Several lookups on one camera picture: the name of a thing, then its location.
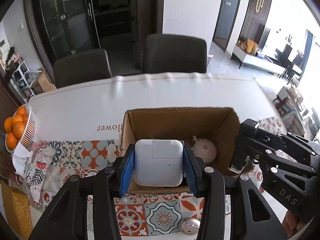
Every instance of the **patterned tablecloth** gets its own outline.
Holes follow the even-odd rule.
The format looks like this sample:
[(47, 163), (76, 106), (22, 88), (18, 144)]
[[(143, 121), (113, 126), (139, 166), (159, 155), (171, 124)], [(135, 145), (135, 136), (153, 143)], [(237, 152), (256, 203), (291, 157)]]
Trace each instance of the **patterned tablecloth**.
[[(286, 133), (281, 122), (275, 117), (261, 120), (260, 128), (272, 133)], [(50, 141), (47, 143), (56, 150), (51, 163), (51, 166), (59, 169), (59, 179), (51, 182), (58, 183), (52, 185), (56, 188), (60, 188), (73, 174), (81, 178), (93, 176), (106, 166), (111, 166), (120, 156), (119, 138), (103, 141)], [(292, 159), (281, 151), (277, 154)], [(266, 192), (260, 186), (262, 172), (258, 166), (255, 166), (255, 170), (249, 174), (249, 177), (260, 192), (265, 194)], [(30, 205), (40, 212), (45, 210), (54, 197), (54, 193), (41, 190), (40, 201), (36, 203), (30, 197), (25, 183), (11, 181), (11, 185), (25, 192), (30, 198)], [(123, 198), (115, 198), (116, 216), (122, 236), (155, 236), (179, 232), (178, 222), (181, 218), (201, 219), (203, 206), (203, 198), (197, 199), (187, 192), (166, 195), (126, 194)], [(276, 209), (278, 212), (281, 210), (283, 214), (286, 212), (279, 203)], [(226, 195), (226, 215), (230, 213), (230, 195)], [(88, 197), (87, 218), (88, 231), (93, 231), (92, 196)]]

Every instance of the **floor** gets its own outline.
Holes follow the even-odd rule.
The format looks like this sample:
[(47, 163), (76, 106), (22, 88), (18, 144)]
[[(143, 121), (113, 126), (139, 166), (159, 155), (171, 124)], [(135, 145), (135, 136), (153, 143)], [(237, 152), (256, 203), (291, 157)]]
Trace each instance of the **floor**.
[(212, 58), (208, 64), (208, 73), (238, 74), (255, 78), (271, 100), (275, 99), (280, 89), (287, 84), (286, 80), (254, 67), (242, 66), (239, 69), (239, 62), (231, 60), (214, 42), (211, 43), (209, 55), (212, 55)]
[(108, 53), (112, 76), (141, 74), (134, 64), (131, 33), (100, 38), (100, 45)]
[(219, 44), (220, 47), (223, 47), (223, 48), (226, 48), (227, 45), (228, 45), (228, 40), (225, 39), (225, 38), (221, 38), (221, 37), (215, 37), (215, 38), (214, 38), (214, 42), (215, 42), (216, 44)]

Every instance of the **door handle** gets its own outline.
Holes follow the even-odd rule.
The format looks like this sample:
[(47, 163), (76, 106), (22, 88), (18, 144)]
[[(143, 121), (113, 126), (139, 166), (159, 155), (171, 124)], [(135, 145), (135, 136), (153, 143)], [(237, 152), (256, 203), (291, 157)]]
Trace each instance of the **door handle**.
[(92, 21), (92, 13), (91, 13), (91, 4), (88, 3), (88, 16), (90, 18), (90, 21)]

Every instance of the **silver object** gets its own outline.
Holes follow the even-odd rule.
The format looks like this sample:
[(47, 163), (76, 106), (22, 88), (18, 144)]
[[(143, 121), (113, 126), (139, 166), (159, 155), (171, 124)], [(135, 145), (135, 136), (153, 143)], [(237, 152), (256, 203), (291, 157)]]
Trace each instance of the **silver object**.
[(240, 170), (238, 170), (235, 166), (231, 166), (231, 168), (229, 168), (229, 170), (231, 170), (231, 171), (233, 171), (234, 173), (237, 173), (237, 174), (239, 174), (239, 173), (241, 173), (241, 171)]
[(249, 177), (245, 174), (241, 174), (240, 179), (242, 179), (243, 181), (247, 181), (247, 180), (249, 180)]
[(182, 233), (188, 236), (193, 236), (199, 231), (200, 221), (191, 217), (183, 218), (180, 220), (178, 227)]
[(91, 13), (91, 4), (88, 3), (88, 15), (90, 17), (90, 21), (92, 21), (92, 13)]
[(79, 176), (74, 174), (74, 175), (71, 175), (69, 179), (70, 179), (70, 181), (75, 182), (79, 179)]
[(214, 169), (212, 167), (205, 167), (204, 171), (207, 172), (207, 173), (213, 173)]
[(114, 171), (114, 168), (113, 167), (106, 167), (104, 168), (104, 172), (105, 173), (112, 173)]
[(278, 169), (277, 168), (275, 168), (275, 167), (271, 167), (271, 172), (273, 172), (273, 173), (277, 173), (278, 172)]

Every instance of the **white power adapter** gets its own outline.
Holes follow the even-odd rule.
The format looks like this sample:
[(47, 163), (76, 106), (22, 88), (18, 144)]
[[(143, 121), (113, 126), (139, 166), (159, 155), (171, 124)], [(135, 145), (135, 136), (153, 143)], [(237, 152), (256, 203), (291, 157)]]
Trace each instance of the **white power adapter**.
[(134, 180), (141, 186), (176, 187), (183, 176), (183, 145), (178, 140), (136, 142)]

